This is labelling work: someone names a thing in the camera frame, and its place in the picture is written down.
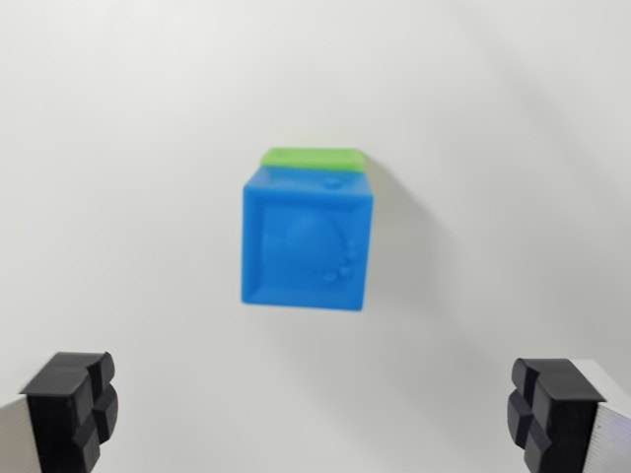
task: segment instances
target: black gripper pad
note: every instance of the black gripper pad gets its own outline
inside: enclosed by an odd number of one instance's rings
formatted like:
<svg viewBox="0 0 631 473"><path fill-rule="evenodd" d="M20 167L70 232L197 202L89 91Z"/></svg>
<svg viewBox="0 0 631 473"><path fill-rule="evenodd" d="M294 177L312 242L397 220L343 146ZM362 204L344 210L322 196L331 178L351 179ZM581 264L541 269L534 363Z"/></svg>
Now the black gripper pad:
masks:
<svg viewBox="0 0 631 473"><path fill-rule="evenodd" d="M113 432L116 391L109 353L58 353L24 388L42 473L90 473Z"/></svg>
<svg viewBox="0 0 631 473"><path fill-rule="evenodd" d="M605 399L569 360L513 365L508 424L531 473L581 473L598 402Z"/></svg>

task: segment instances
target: blue cube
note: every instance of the blue cube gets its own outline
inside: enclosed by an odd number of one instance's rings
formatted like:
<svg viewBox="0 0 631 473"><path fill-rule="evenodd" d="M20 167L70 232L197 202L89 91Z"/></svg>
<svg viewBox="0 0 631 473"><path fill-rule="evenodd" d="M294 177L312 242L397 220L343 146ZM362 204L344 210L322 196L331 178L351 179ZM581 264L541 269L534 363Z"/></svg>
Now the blue cube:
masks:
<svg viewBox="0 0 631 473"><path fill-rule="evenodd" d="M372 212L361 171L259 168L244 188L243 301L361 309Z"/></svg>

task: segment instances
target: plastic block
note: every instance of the plastic block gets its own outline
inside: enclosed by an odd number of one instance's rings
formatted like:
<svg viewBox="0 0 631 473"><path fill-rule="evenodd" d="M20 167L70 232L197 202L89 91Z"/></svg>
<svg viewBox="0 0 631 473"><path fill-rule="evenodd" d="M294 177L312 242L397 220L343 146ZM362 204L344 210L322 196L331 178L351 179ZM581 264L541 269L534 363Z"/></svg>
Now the plastic block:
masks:
<svg viewBox="0 0 631 473"><path fill-rule="evenodd" d="M372 210L362 172L261 167L244 189L243 301L361 309Z"/></svg>
<svg viewBox="0 0 631 473"><path fill-rule="evenodd" d="M272 148L261 159L262 166L364 172L361 151L323 148Z"/></svg>

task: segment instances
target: green block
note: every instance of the green block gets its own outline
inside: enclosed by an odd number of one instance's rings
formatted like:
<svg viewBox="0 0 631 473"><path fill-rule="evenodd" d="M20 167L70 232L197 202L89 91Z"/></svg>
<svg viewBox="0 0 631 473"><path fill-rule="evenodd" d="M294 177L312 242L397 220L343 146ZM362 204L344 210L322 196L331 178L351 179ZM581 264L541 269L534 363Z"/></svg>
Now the green block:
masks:
<svg viewBox="0 0 631 473"><path fill-rule="evenodd" d="M366 158L359 150L331 148L272 148L260 160L262 166L352 170L364 172Z"/></svg>

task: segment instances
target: cube face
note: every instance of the cube face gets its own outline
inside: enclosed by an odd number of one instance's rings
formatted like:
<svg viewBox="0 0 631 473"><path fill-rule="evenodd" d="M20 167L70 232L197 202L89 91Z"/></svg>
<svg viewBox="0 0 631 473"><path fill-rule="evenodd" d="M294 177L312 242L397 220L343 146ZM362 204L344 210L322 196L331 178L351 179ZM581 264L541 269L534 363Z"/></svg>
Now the cube face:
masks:
<svg viewBox="0 0 631 473"><path fill-rule="evenodd" d="M361 309L372 209L361 172L260 168L244 189L244 302Z"/></svg>

